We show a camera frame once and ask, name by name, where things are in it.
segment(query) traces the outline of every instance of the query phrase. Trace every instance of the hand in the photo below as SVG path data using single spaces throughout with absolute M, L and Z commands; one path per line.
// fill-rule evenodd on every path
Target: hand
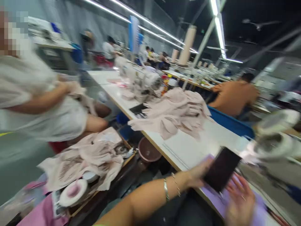
M 226 188 L 231 197 L 226 225 L 249 226 L 252 222 L 256 198 L 248 182 L 236 173 L 235 176 L 239 182 L 233 177 Z
M 207 173 L 213 161 L 213 158 L 208 158 L 206 161 L 187 171 L 187 175 L 190 177 L 188 182 L 189 187 L 199 188 L 204 186 L 203 176 Z

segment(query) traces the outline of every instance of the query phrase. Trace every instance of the fabric pile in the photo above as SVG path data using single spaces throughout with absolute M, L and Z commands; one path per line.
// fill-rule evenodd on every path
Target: fabric pile
M 144 103 L 148 109 L 142 110 L 147 119 L 134 119 L 128 122 L 133 130 L 159 132 L 166 140 L 178 129 L 200 139 L 199 131 L 211 113 L 199 93 L 181 88 L 169 90 L 160 99 Z
M 66 83 L 68 83 L 71 87 L 71 92 L 68 95 L 73 99 L 79 99 L 80 103 L 89 110 L 90 114 L 97 116 L 93 104 L 93 98 L 86 95 L 86 89 L 81 87 L 81 85 L 76 81 L 68 81 Z
M 84 137 L 53 158 L 38 165 L 48 176 L 46 188 L 56 191 L 91 171 L 100 176 L 102 184 L 97 190 L 110 188 L 111 181 L 119 173 L 123 158 L 114 148 L 122 143 L 119 134 L 112 128 Z

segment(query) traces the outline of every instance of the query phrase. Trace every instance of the ceiling light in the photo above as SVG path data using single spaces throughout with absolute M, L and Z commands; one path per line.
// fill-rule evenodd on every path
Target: ceiling light
M 90 4 L 94 5 L 94 6 L 96 6 L 96 7 L 98 7 L 98 8 L 101 8 L 102 10 L 107 11 L 108 13 L 111 13 L 112 15 L 118 17 L 119 19 L 122 19 L 122 20 L 124 20 L 124 21 L 130 23 L 130 21 L 129 21 L 128 19 L 126 19 L 125 17 L 120 16 L 119 14 L 113 12 L 112 10 L 109 10 L 109 9 L 103 7 L 102 5 L 100 5 L 100 4 L 96 3 L 96 2 L 93 2 L 93 1 L 91 1 L 91 0 L 84 0 L 84 1 L 86 1 L 86 2 L 88 2 L 88 3 L 90 3 Z
M 217 14 L 219 13 L 219 11 L 217 9 L 216 0 L 210 0 L 210 2 L 211 2 L 211 7 L 212 7 L 213 15 L 217 16 Z
M 227 59 L 227 58 L 225 58 L 225 60 L 232 61 L 232 62 L 236 62 L 236 63 L 243 63 L 243 62 L 241 62 L 241 61 L 232 60 L 232 59 Z
M 221 26 L 221 16 L 218 16 L 219 10 L 217 7 L 216 0 L 210 0 L 210 2 L 211 2 L 211 8 L 212 8 L 213 15 L 215 16 L 214 21 L 215 21 L 215 26 L 216 26 L 216 30 L 217 30 L 217 35 L 218 35 L 218 39 L 219 39 L 219 45 L 221 48 L 222 57 L 225 59 L 227 57 L 226 57 L 226 52 L 225 52 L 224 36 L 223 36 L 223 31 L 222 31 L 222 26 Z
M 167 40 L 167 39 L 163 38 L 162 36 L 160 36 L 160 35 L 158 35 L 158 34 L 156 34 L 156 33 L 152 32 L 152 31 L 150 31 L 150 30 L 146 29 L 145 27 L 142 27 L 142 26 L 140 26 L 140 25 L 139 25 L 138 27 L 139 27 L 139 28 L 141 28 L 142 30 L 145 30 L 146 32 L 148 32 L 148 33 L 150 33 L 150 34 L 152 34 L 152 35 L 154 35 L 154 36 L 158 37 L 158 38 L 161 38 L 161 39 L 163 39 L 164 41 L 167 41 L 167 42 L 169 42 L 170 44 L 173 44 L 174 46 L 176 46 L 176 47 L 178 47 L 178 48 L 180 48 L 180 49 L 183 49 L 182 47 L 180 47 L 180 46 L 178 46 L 178 45 L 174 44 L 173 42 L 171 42 L 171 41 L 169 41 L 169 40 Z
M 114 2 L 115 4 L 121 6 L 122 8 L 124 8 L 125 10 L 127 10 L 128 12 L 134 14 L 135 16 L 139 17 L 140 19 L 144 20 L 145 22 L 149 23 L 151 26 L 157 28 L 159 31 L 163 32 L 164 34 L 168 35 L 169 37 L 171 37 L 172 39 L 176 40 L 177 42 L 181 43 L 182 45 L 185 45 L 183 42 L 181 42 L 179 39 L 177 39 L 175 36 L 172 36 L 171 34 L 169 34 L 168 32 L 166 32 L 165 30 L 163 30 L 162 28 L 160 28 L 159 26 L 157 26 L 156 24 L 154 24 L 153 22 L 151 22 L 150 20 L 148 20 L 147 18 L 145 18 L 144 16 L 141 16 L 139 13 L 137 13 L 136 11 L 132 10 L 131 8 L 127 7 L 126 5 L 124 5 L 123 3 L 117 1 L 117 0 L 110 0 L 112 2 Z
M 94 5 L 94 6 L 98 7 L 98 8 L 100 8 L 100 9 L 102 9 L 102 10 L 104 10 L 104 11 L 106 11 L 106 12 L 108 12 L 108 13 L 110 13 L 110 14 L 116 16 L 116 17 L 118 17 L 119 19 L 122 19 L 122 20 L 124 20 L 124 21 L 126 21 L 126 22 L 128 22 L 128 23 L 131 23 L 131 22 L 130 22 L 128 19 L 126 19 L 125 17 L 123 17 L 123 16 L 121 16 L 121 15 L 119 15 L 119 14 L 113 12 L 112 10 L 109 10 L 109 9 L 103 7 L 102 5 L 100 5 L 100 4 L 96 3 L 96 2 L 93 2 L 93 1 L 91 1 L 91 0 L 84 0 L 84 1 L 86 1 L 86 2 L 88 2 L 88 3 L 90 3 L 90 4 L 92 4 L 92 5 Z M 158 34 L 152 32 L 152 31 L 146 29 L 145 27 L 142 27 L 142 26 L 139 25 L 139 28 L 141 28 L 142 30 L 144 30 L 144 31 L 146 31 L 146 32 L 148 32 L 148 33 L 150 33 L 150 34 L 152 34 L 152 35 L 158 37 L 158 38 L 163 39 L 164 41 L 166 41 L 166 42 L 168 42 L 168 43 L 170 43 L 170 44 L 172 44 L 172 45 L 174 45 L 174 46 L 176 46 L 176 47 L 178 47 L 178 48 L 180 48 L 180 49 L 184 49 L 183 47 L 181 47 L 181 46 L 179 46 L 179 45 L 177 45 L 177 44 L 175 44 L 175 43 L 173 43 L 173 42 L 171 42 L 171 41 L 169 41 L 169 40 L 167 40 L 167 39 L 161 37 L 160 35 L 158 35 Z M 192 53 L 198 53 L 198 52 L 196 52 L 196 51 L 193 50 L 193 49 L 191 49 L 190 52 L 192 52 Z

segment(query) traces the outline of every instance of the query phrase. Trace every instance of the bangle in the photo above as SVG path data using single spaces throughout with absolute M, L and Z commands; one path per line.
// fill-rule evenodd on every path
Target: bangle
M 165 190 L 166 202 L 168 202 L 169 201 L 169 195 L 168 195 L 168 190 L 167 190 L 166 179 L 164 179 L 164 190 Z
M 177 186 L 177 189 L 178 189 L 178 196 L 181 197 L 181 192 L 180 192 L 180 189 L 179 189 L 179 186 L 178 186 L 178 183 L 177 183 L 177 181 L 176 181 L 176 177 L 175 177 L 175 174 L 174 174 L 174 173 L 172 173 L 172 177 L 174 178 L 175 183 L 176 183 L 176 186 Z

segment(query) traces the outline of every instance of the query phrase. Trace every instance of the cardboard tube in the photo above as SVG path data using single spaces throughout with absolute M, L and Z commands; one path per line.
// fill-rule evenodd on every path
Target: cardboard tube
M 185 42 L 184 42 L 185 46 L 184 46 L 184 49 L 181 51 L 178 65 L 181 65 L 181 66 L 187 65 L 187 62 L 190 57 L 190 48 L 193 45 L 196 31 L 197 31 L 196 26 L 193 26 L 193 25 L 189 26 L 187 33 L 186 33 L 186 37 L 185 37 Z
M 176 50 L 176 49 L 174 49 L 173 51 L 172 51 L 172 63 L 174 63 L 175 61 L 176 61 L 176 58 L 177 58 L 177 56 L 178 56 L 178 50 Z

